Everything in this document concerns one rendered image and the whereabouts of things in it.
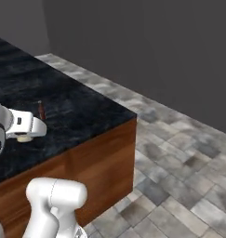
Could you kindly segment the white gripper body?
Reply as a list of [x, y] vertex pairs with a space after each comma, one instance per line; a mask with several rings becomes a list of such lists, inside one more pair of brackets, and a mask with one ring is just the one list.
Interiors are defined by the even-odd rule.
[[36, 117], [18, 117], [11, 128], [6, 132], [8, 139], [37, 138], [47, 133], [47, 126]]

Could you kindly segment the wooden kitchen island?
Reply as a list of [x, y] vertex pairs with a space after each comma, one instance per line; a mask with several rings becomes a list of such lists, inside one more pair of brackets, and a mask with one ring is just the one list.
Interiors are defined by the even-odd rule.
[[0, 183], [0, 230], [22, 238], [31, 215], [26, 187], [35, 178], [68, 179], [86, 186], [87, 199], [74, 211], [81, 227], [133, 190], [137, 121], [90, 139]]

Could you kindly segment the beige round can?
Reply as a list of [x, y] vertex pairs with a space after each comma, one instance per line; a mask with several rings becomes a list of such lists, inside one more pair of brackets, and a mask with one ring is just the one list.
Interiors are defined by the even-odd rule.
[[17, 137], [17, 141], [20, 143], [30, 142], [32, 140], [33, 138], [28, 136]]

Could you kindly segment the small brown bottle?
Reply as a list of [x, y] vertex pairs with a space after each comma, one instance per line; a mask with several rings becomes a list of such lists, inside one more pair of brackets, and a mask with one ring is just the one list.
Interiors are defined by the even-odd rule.
[[46, 114], [45, 114], [42, 100], [38, 100], [38, 111], [39, 111], [41, 120], [46, 120]]

